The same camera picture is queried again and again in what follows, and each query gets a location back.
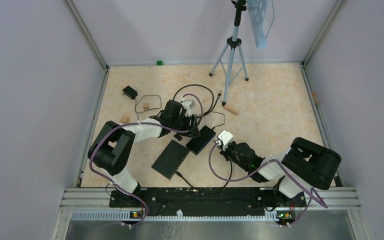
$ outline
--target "wooden block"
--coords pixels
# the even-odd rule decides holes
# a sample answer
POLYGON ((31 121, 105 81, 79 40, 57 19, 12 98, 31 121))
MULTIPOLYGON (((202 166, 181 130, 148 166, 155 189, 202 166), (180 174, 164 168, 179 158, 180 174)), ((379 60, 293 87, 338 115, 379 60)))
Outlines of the wooden block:
POLYGON ((150 104, 147 103, 147 102, 145 102, 145 103, 143 104, 143 109, 145 109, 145 110, 150 109, 150 104))
POLYGON ((224 108, 225 110, 227 110, 229 113, 231 113, 231 114, 233 114, 233 115, 235 115, 235 116, 237 116, 238 113, 239 113, 238 110, 236 110, 234 107, 229 106, 229 105, 224 105, 223 108, 224 108))
POLYGON ((313 91, 311 92, 312 99, 314 100, 314 104, 317 106, 319 105, 319 100, 317 100, 317 92, 313 91))
POLYGON ((122 124, 127 124, 130 122, 130 118, 128 116, 123 116, 123 117, 121 117, 120 121, 122 124))

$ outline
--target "tripod leg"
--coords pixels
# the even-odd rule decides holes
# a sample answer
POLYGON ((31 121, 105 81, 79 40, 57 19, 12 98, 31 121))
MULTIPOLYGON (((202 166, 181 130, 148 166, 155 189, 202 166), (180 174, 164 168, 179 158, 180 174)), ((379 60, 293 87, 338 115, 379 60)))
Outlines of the tripod leg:
POLYGON ((226 76, 226 83, 224 86, 224 96, 223 96, 223 102, 221 105, 226 105, 226 99, 228 98, 228 90, 229 90, 229 84, 231 82, 231 75, 232 75, 232 67, 233 67, 233 57, 235 56, 235 49, 232 48, 230 50, 230 56, 229 56, 229 68, 227 69, 227 76, 226 76))
POLYGON ((228 44, 226 44, 226 46, 223 48, 223 51, 221 51, 221 54, 220 56, 218 57, 217 61, 215 62, 214 64, 214 67, 212 67, 212 70, 209 72, 209 75, 212 76, 214 71, 216 70, 217 68, 217 65, 219 65, 220 61, 222 60, 222 57, 223 55, 225 54, 226 50, 228 49, 228 44))
POLYGON ((245 81, 248 81, 250 78, 248 77, 247 66, 245 65, 244 54, 242 53, 241 45, 239 45, 239 54, 240 60, 242 61, 243 72, 245 73, 245 81))

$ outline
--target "small black box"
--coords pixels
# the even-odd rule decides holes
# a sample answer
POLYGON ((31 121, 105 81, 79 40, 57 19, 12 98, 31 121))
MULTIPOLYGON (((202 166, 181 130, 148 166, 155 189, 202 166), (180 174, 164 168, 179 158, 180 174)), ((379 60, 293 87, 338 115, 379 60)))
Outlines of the small black box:
POLYGON ((198 155, 214 138, 216 132, 211 130, 211 128, 206 125, 199 131, 198 137, 192 138, 187 144, 186 147, 195 155, 198 155))
POLYGON ((180 143, 171 140, 171 142, 165 147, 161 155, 153 163, 152 168, 162 174, 169 180, 183 163, 186 156, 188 156, 189 150, 180 145, 180 143))
POLYGON ((130 86, 126 86, 123 89, 123 93, 131 99, 135 99, 138 96, 138 92, 130 86))

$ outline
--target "gray wall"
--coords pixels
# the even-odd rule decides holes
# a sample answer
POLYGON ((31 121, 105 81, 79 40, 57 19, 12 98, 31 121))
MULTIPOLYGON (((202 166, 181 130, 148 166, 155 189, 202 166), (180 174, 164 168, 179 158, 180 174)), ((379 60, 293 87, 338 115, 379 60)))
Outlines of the gray wall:
POLYGON ((51 237, 103 74, 62 0, 0 0, 0 240, 51 237))
POLYGON ((384 1, 348 1, 309 73, 345 182, 384 239, 384 1))
MULTIPOLYGON (((336 0, 274 0, 266 49, 256 50, 250 16, 239 37, 245 60, 302 61, 336 0)), ((109 65, 212 63, 233 33, 230 0, 74 0, 109 65)))

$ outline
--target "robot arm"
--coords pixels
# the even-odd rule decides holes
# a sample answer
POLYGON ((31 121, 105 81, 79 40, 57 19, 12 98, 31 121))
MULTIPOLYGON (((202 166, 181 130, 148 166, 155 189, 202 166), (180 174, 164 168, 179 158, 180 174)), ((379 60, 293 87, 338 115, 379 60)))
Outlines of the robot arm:
POLYGON ((295 138, 286 150, 267 158, 257 156, 245 142, 237 144, 228 131, 222 131, 217 138, 220 154, 226 160, 233 161, 249 174, 264 165, 251 178, 258 183, 280 178, 274 190, 289 199, 303 190, 285 176, 285 172, 276 162, 270 160, 278 160, 304 188, 315 187, 322 190, 329 189, 341 163, 341 157, 336 152, 301 137, 295 138))
POLYGON ((184 100, 183 98, 181 102, 169 100, 164 110, 158 115, 135 123, 128 123, 127 126, 116 130, 104 140, 104 137, 118 126, 117 123, 108 121, 91 145, 87 156, 90 159, 98 144, 104 140, 102 146, 96 152, 93 163, 120 187, 129 193, 133 193, 140 188, 138 182, 126 168, 133 144, 149 138, 160 138, 168 134, 170 130, 164 129, 162 126, 184 131, 184 133, 179 133, 183 136, 199 136, 197 116, 191 113, 191 108, 194 105, 193 100, 184 100))

